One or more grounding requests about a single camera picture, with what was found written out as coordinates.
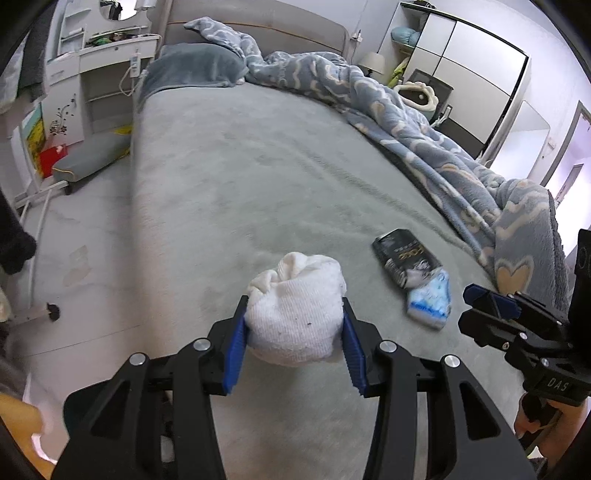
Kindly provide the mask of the person's right hand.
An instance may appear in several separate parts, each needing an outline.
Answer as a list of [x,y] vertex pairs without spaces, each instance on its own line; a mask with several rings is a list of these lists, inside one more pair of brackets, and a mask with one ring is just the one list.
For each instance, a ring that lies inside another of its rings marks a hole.
[[590,412],[590,398],[587,398],[580,406],[549,401],[548,404],[560,411],[560,415],[553,425],[546,427],[542,427],[539,421],[531,422],[525,415],[521,404],[514,422],[515,433],[521,438],[527,432],[544,431],[545,437],[538,443],[538,449],[541,455],[546,458],[548,466],[553,468],[568,450],[585,423]]

